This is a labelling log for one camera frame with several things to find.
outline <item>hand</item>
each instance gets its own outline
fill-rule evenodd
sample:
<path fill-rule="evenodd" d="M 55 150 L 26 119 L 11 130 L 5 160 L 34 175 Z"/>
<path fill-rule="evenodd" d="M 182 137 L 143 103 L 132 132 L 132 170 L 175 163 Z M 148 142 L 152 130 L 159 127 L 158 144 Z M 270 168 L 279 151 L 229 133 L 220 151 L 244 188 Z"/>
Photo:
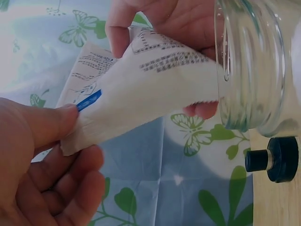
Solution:
<path fill-rule="evenodd" d="M 28 107 L 0 98 L 0 225 L 86 226 L 104 194 L 101 150 L 63 157 L 58 140 L 78 116 L 73 105 Z M 41 162 L 38 153 L 54 146 Z"/>
<path fill-rule="evenodd" d="M 112 0 L 106 33 L 115 57 L 122 57 L 128 47 L 127 28 L 139 11 L 158 33 L 215 59 L 214 0 Z M 208 119 L 215 115 L 217 105 L 218 102 L 200 103 L 186 107 L 184 112 Z"/>

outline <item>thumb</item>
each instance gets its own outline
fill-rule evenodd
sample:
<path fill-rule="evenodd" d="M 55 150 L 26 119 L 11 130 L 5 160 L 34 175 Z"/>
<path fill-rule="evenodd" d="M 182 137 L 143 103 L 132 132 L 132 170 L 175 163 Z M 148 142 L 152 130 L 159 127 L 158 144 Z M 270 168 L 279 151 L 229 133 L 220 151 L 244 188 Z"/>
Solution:
<path fill-rule="evenodd" d="M 74 128 L 79 114 L 75 105 L 57 109 L 19 105 L 18 109 L 32 131 L 35 148 L 67 136 Z"/>

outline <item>finger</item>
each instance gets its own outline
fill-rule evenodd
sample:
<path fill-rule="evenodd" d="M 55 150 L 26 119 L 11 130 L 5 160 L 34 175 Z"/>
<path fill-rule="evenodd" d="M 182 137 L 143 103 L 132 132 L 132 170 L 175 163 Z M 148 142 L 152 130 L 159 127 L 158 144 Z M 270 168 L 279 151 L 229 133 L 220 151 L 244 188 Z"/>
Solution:
<path fill-rule="evenodd" d="M 188 107 L 183 108 L 184 113 L 190 117 L 193 117 L 196 115 L 195 110 L 196 110 L 195 104 L 189 105 Z"/>
<path fill-rule="evenodd" d="M 25 174 L 16 193 L 16 204 L 30 225 L 53 226 L 55 220 L 51 216 L 41 193 L 36 189 L 30 177 Z"/>
<path fill-rule="evenodd" d="M 69 205 L 55 217 L 58 225 L 87 225 L 102 200 L 104 183 L 104 177 L 101 173 L 98 171 L 89 172 L 82 180 Z"/>
<path fill-rule="evenodd" d="M 33 156 L 33 157 L 36 157 L 36 156 L 37 156 L 38 154 L 40 154 L 41 152 L 47 151 L 47 150 L 53 148 L 54 146 L 56 146 L 56 145 L 58 145 L 58 144 L 60 144 L 60 142 L 59 142 L 59 141 L 55 141 L 55 142 L 52 142 L 52 143 L 50 143 L 50 144 L 48 144 L 48 145 L 44 145 L 44 146 L 42 146 L 42 147 L 36 148 L 36 149 L 34 150 L 34 156 Z"/>
<path fill-rule="evenodd" d="M 74 105 L 58 109 L 19 106 L 19 111 L 32 130 L 36 148 L 68 135 L 75 126 L 78 110 Z"/>
<path fill-rule="evenodd" d="M 202 50 L 201 53 L 204 54 L 206 57 L 216 61 L 215 47 L 206 48 Z"/>
<path fill-rule="evenodd" d="M 215 115 L 217 106 L 218 106 L 217 101 L 210 102 L 210 103 L 199 103 L 196 106 L 195 113 L 197 116 L 203 119 L 210 119 Z"/>
<path fill-rule="evenodd" d="M 56 145 L 40 162 L 34 162 L 28 169 L 33 183 L 42 192 L 48 190 L 70 168 L 78 153 L 63 156 L 59 145 Z"/>
<path fill-rule="evenodd" d="M 105 31 L 112 53 L 116 58 L 121 58 L 129 45 L 128 27 L 132 24 L 135 15 L 135 8 L 126 4 L 125 1 L 112 1 Z"/>
<path fill-rule="evenodd" d="M 53 189 L 43 192 L 50 212 L 53 215 L 61 212 L 62 203 L 66 206 L 71 201 L 85 175 L 91 171 L 99 170 L 102 165 L 103 155 L 99 147 L 91 146 L 81 151 L 70 170 L 57 182 Z"/>

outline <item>threaded jar neck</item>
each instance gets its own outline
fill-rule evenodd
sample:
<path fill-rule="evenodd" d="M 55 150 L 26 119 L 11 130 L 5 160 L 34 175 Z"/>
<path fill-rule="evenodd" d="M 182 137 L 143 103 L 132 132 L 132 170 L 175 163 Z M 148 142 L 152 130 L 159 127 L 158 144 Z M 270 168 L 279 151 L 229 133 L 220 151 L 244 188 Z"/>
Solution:
<path fill-rule="evenodd" d="M 215 47 L 222 122 L 247 131 L 278 117 L 285 88 L 286 53 L 273 0 L 217 0 Z"/>

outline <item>wooden surface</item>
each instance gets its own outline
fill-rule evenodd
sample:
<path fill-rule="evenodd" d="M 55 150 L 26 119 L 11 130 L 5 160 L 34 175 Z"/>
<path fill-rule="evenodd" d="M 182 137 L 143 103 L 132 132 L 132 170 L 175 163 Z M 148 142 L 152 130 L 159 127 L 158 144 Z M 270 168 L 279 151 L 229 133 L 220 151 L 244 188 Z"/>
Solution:
<path fill-rule="evenodd" d="M 268 139 L 250 131 L 251 149 L 267 147 Z M 292 182 L 271 182 L 265 171 L 253 174 L 253 226 L 301 226 L 301 162 Z"/>

